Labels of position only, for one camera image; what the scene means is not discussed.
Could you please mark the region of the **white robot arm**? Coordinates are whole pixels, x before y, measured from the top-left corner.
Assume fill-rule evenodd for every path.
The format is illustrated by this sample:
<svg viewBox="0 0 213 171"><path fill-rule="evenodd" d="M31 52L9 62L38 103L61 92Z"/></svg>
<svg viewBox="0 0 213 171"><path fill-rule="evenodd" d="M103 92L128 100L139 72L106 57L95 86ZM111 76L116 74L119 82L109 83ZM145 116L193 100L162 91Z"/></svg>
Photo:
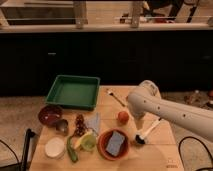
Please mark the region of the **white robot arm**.
<svg viewBox="0 0 213 171"><path fill-rule="evenodd" d="M134 118L149 112L213 142L213 111L164 100L150 80L142 81L129 92L127 104Z"/></svg>

